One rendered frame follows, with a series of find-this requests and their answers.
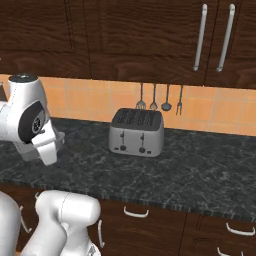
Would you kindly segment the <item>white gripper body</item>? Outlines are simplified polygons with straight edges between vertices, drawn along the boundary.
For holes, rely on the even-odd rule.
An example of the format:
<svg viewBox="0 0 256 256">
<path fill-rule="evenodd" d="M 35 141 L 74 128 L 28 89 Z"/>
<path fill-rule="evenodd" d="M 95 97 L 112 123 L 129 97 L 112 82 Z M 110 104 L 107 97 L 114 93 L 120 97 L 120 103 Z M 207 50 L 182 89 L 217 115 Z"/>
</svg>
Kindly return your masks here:
<svg viewBox="0 0 256 256">
<path fill-rule="evenodd" d="M 44 132 L 32 139 L 34 148 L 46 166 L 57 162 L 57 153 L 65 143 L 65 134 L 59 132 L 52 124 L 44 126 Z"/>
</svg>

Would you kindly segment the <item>hanging metal meat fork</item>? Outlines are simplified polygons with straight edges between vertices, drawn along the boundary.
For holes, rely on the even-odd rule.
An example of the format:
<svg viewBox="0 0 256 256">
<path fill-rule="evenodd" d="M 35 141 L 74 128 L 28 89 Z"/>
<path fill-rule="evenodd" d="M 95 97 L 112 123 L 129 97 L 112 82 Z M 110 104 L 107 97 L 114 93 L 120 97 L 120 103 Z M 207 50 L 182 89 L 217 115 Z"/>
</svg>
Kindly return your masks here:
<svg viewBox="0 0 256 256">
<path fill-rule="evenodd" d="M 179 101 L 176 107 L 176 115 L 182 114 L 182 95 L 183 95 L 183 85 L 180 85 L 180 95 L 179 95 Z"/>
</svg>

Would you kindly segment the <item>silver four-slot toaster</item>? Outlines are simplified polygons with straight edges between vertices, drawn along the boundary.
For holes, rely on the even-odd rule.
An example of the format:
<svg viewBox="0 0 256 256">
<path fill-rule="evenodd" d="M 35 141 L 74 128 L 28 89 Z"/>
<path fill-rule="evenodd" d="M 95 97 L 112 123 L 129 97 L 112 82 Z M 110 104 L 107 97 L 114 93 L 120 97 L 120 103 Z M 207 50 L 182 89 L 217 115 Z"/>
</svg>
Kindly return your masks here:
<svg viewBox="0 0 256 256">
<path fill-rule="evenodd" d="M 119 109 L 109 130 L 109 150 L 114 153 L 156 157 L 164 144 L 164 120 L 160 111 Z"/>
</svg>

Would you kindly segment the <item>hanging metal whisk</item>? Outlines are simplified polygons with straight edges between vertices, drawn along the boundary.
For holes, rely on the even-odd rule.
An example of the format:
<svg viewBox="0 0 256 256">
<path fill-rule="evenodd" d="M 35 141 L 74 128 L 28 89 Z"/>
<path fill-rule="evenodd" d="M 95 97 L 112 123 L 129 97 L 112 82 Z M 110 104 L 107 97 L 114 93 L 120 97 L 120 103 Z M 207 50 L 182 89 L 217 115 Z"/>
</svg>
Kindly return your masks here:
<svg viewBox="0 0 256 256">
<path fill-rule="evenodd" d="M 136 103 L 137 109 L 146 109 L 146 103 L 143 101 L 143 83 L 140 83 L 140 100 Z"/>
</svg>

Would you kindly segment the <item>hanging metal slotted spoon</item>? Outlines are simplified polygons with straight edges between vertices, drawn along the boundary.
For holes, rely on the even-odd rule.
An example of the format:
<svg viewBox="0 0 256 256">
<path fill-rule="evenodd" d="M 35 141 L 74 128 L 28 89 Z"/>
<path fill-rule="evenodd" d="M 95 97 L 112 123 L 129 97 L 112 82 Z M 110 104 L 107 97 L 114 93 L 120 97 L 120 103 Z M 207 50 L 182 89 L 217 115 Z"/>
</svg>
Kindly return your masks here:
<svg viewBox="0 0 256 256">
<path fill-rule="evenodd" d="M 150 104 L 149 109 L 154 111 L 158 109 L 158 105 L 156 103 L 156 84 L 155 83 L 153 85 L 153 100 L 152 100 L 152 103 Z"/>
</svg>

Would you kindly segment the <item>hanging metal ladle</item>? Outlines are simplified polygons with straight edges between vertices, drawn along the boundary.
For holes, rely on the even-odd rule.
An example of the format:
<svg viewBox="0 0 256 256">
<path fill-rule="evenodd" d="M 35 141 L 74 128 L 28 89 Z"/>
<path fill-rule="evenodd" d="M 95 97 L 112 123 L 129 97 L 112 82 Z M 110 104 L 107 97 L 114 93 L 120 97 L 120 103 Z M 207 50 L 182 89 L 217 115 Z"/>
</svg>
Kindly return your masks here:
<svg viewBox="0 0 256 256">
<path fill-rule="evenodd" d="M 166 99 L 167 100 L 169 99 L 169 88 L 170 88 L 170 85 L 167 85 L 167 88 L 166 88 Z M 167 100 L 161 105 L 162 110 L 166 111 L 166 112 L 170 111 L 172 108 L 172 105 Z"/>
</svg>

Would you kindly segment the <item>dark wood drawer front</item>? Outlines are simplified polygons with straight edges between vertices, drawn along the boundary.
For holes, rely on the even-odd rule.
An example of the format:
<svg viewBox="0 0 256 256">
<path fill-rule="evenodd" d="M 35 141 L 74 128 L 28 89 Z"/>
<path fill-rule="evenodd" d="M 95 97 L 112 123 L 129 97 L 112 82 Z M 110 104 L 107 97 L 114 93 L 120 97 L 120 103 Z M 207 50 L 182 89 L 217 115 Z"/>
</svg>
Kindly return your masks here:
<svg viewBox="0 0 256 256">
<path fill-rule="evenodd" d="M 236 230 L 251 231 L 256 223 L 188 213 L 179 256 L 219 256 L 217 247 L 231 256 L 256 256 L 256 235 L 240 236 L 226 229 L 226 222 Z"/>
<path fill-rule="evenodd" d="M 101 203 L 102 237 L 105 242 L 102 256 L 179 256 L 186 214 L 103 199 Z M 147 218 L 124 214 L 145 213 Z"/>
</svg>

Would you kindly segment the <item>dark wood wall cupboard door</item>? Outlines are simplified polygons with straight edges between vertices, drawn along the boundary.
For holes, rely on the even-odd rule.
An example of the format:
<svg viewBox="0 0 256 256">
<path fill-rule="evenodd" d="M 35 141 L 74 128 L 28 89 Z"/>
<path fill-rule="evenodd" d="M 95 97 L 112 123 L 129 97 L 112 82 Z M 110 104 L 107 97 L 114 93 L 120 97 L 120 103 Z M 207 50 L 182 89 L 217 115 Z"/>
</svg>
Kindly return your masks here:
<svg viewBox="0 0 256 256">
<path fill-rule="evenodd" d="M 198 71 L 193 70 L 207 4 Z M 84 0 L 94 79 L 201 85 L 219 0 Z"/>
<path fill-rule="evenodd" d="M 232 32 L 224 68 L 217 72 L 231 3 Z M 219 0 L 205 85 L 256 90 L 256 0 Z"/>
<path fill-rule="evenodd" d="M 0 0 L 0 74 L 91 76 L 83 0 Z"/>
</svg>

